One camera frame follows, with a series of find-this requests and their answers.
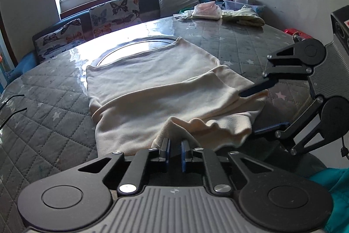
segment plastic bag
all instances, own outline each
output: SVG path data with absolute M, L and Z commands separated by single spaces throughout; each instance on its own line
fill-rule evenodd
M 200 3 L 194 7 L 192 14 L 195 18 L 206 18 L 218 20 L 222 17 L 222 9 L 214 1 Z
M 193 19 L 194 17 L 192 16 L 194 10 L 186 10 L 182 13 L 179 14 L 174 14 L 173 17 L 177 20 L 180 19 Z

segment cushion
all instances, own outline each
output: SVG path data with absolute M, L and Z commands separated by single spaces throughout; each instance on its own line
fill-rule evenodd
M 39 64 L 66 50 L 86 42 L 81 28 L 80 19 L 74 19 L 34 42 Z
M 199 4 L 198 0 L 159 0 L 160 16 L 168 17 L 177 14 L 184 8 L 193 8 Z
M 112 0 L 90 10 L 93 37 L 142 23 L 138 0 Z

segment red object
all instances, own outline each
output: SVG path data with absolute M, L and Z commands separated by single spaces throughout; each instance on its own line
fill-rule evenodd
M 291 36 L 292 36 L 294 33 L 298 32 L 299 35 L 300 35 L 300 37 L 302 37 L 302 38 L 304 38 L 304 39 L 311 39 L 311 38 L 313 38 L 313 37 L 311 37 L 310 35 L 308 35 L 308 34 L 302 32 L 302 31 L 300 31 L 300 30 L 294 29 L 294 28 L 285 29 L 284 32 L 287 33 L 287 34 L 290 34 Z

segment white towel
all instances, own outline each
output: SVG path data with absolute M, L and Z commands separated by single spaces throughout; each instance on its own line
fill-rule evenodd
M 192 147 L 239 147 L 251 133 L 267 91 L 247 98 L 252 82 L 203 49 L 173 44 L 87 67 L 90 111 L 98 155 L 160 147 L 165 137 Z

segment table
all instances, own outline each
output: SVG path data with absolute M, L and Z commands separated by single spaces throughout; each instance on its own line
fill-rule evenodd
M 4 91 L 1 102 L 15 97 L 0 112 L 0 232 L 23 229 L 14 205 L 29 183 L 97 157 L 86 83 L 86 66 L 152 49 L 178 36 L 219 58 L 222 64 L 255 81 L 267 62 L 266 55 L 292 44 L 292 37 L 273 27 L 252 28 L 222 21 L 172 17 L 151 21 L 91 40 L 59 54 L 20 78 Z M 307 83 L 280 81 L 270 89 L 268 102 L 254 127 L 292 121 L 309 97 Z M 253 144 L 252 154 L 263 159 L 272 144 Z

